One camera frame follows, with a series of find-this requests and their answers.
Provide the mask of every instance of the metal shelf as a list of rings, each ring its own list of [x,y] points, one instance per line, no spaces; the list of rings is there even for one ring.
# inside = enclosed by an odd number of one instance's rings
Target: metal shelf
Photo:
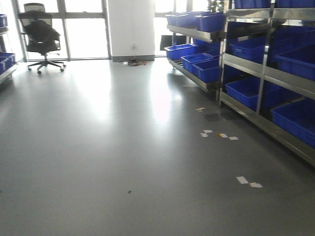
[[[213,82],[213,83],[205,83],[203,82],[201,79],[199,79],[198,77],[194,76],[193,74],[191,74],[189,71],[185,70],[184,68],[182,68],[179,64],[181,63],[180,60],[178,61],[173,61],[168,59],[169,63],[175,67],[176,69],[178,69],[180,72],[182,72],[184,75],[186,75],[189,79],[191,79],[192,81],[194,81],[200,88],[202,88],[205,92],[211,92],[211,91],[215,91],[218,89],[219,87],[219,82]]]
[[[0,75],[0,84],[5,81],[7,78],[9,78],[12,73],[14,71],[16,71],[16,69],[18,68],[18,65],[15,64],[13,65],[12,67],[10,67],[9,69],[7,69],[5,72],[3,72],[1,75]]]
[[[315,21],[315,8],[275,8],[273,18]]]
[[[275,138],[278,142],[282,143],[284,146],[289,148],[294,153],[298,154],[304,160],[309,162],[311,165],[315,166],[315,149],[307,145],[306,143],[295,138],[288,132],[284,131],[277,125],[273,124],[266,118],[257,115],[256,112],[246,107],[239,101],[235,100],[228,94],[220,93],[221,102],[225,103],[236,112],[238,112],[243,117],[247,118],[249,121],[254,123],[256,126],[261,128],[267,134]]]
[[[266,67],[264,79],[315,100],[315,81]]]
[[[269,8],[231,9],[226,16],[228,21],[263,24],[270,13]],[[274,8],[272,19],[275,25],[315,27],[315,8]]]
[[[236,20],[249,19],[253,20],[254,23],[259,23],[259,21],[267,22],[267,20],[270,17],[270,9],[269,8],[231,9],[226,12],[226,16],[228,18],[234,18]]]
[[[260,77],[262,73],[262,64],[258,64],[250,60],[245,60],[231,54],[225,53],[223,55],[223,62],[226,65],[232,66],[238,70],[242,70],[257,77]]]
[[[180,34],[183,34],[185,36],[197,38],[197,39],[200,39],[202,41],[209,42],[209,43],[211,43],[213,41],[218,41],[224,37],[224,32],[222,32],[222,31],[209,33],[209,32],[199,31],[196,28],[191,29],[191,28],[183,28],[183,27],[177,27],[177,26],[171,26],[171,25],[167,25],[167,28],[171,32],[180,33]]]

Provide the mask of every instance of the epoxy floor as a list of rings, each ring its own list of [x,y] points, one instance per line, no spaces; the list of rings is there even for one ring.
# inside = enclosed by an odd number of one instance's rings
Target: epoxy floor
[[[0,88],[0,235],[314,236],[314,168],[214,98],[164,58],[21,64]]]

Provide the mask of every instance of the blue plastic bin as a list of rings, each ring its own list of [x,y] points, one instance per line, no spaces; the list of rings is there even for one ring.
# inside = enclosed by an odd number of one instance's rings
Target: blue plastic bin
[[[315,81],[315,45],[276,55],[278,67],[287,73]]]
[[[6,65],[9,61],[9,58],[0,58],[0,74],[7,70]]]
[[[178,60],[181,57],[193,55],[197,53],[197,45],[193,44],[182,44],[172,47],[166,47],[166,55],[171,60]]]
[[[315,101],[309,98],[271,110],[273,123],[315,148]]]
[[[278,0],[278,7],[315,7],[315,0]]]
[[[221,31],[224,28],[223,12],[211,13],[209,16],[196,16],[197,29],[204,32]]]
[[[270,0],[234,0],[236,9],[269,8]]]
[[[258,77],[249,77],[243,80],[237,80],[228,83],[225,86],[227,94],[252,110],[256,110],[260,86],[260,79]],[[269,82],[265,82],[264,88],[265,95],[261,105],[262,108],[275,107],[283,102],[300,96],[295,92]]]
[[[183,60],[183,68],[189,71],[190,73],[196,73],[196,68],[193,66],[196,63],[213,60],[213,57],[206,55],[204,53],[199,53],[195,55],[182,57]]]
[[[3,53],[3,52],[0,52],[0,57],[2,57],[2,58],[9,58],[9,62],[8,63],[11,63],[11,66],[16,63],[16,61],[15,61],[15,53]]]
[[[244,40],[235,44],[230,44],[233,55],[244,58],[256,63],[263,62],[263,55],[265,51],[266,37],[252,38]],[[294,38],[285,38],[276,36],[274,43],[270,45],[271,51],[269,61],[276,61],[275,55],[287,52],[294,47]]]
[[[195,26],[197,24],[195,16],[201,15],[202,13],[202,11],[190,11],[167,15],[166,18],[169,25],[188,27]]]
[[[205,54],[218,59],[220,57],[220,49],[213,48],[212,50],[205,52]]]
[[[214,49],[219,49],[220,48],[220,42],[215,42],[215,43],[208,43],[199,39],[192,39],[193,43],[195,45],[199,46],[199,52],[207,52],[207,51],[212,51]]]
[[[213,59],[193,65],[196,70],[196,76],[205,83],[219,81],[219,60]]]
[[[293,26],[278,29],[274,34],[287,38],[292,37],[295,48],[312,45],[315,42],[315,28],[313,27]]]
[[[8,26],[8,19],[7,16],[4,14],[0,14],[0,27]]]

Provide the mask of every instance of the white paper piece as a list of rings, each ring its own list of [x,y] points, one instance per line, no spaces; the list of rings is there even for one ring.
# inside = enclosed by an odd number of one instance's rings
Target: white paper piece
[[[221,138],[228,138],[228,136],[226,134],[219,134],[221,136]]]
[[[229,137],[230,140],[239,140],[237,137]]]
[[[250,183],[250,186],[251,186],[252,188],[262,188],[262,185],[261,185],[260,183],[256,183],[256,182]]]
[[[241,183],[241,184],[247,184],[249,183],[244,176],[240,176],[240,177],[236,177],[237,180]]]

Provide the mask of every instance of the office chair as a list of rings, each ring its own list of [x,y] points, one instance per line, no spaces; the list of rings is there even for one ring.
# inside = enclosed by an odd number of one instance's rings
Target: office chair
[[[45,7],[40,3],[26,3],[24,4],[25,13],[19,14],[19,19],[22,23],[23,29],[29,38],[27,44],[28,52],[40,53],[44,56],[44,60],[28,65],[39,65],[37,73],[41,74],[40,69],[47,65],[53,65],[64,71],[65,64],[61,61],[48,60],[47,54],[52,51],[60,50],[60,34],[52,28],[52,14],[45,12]]]

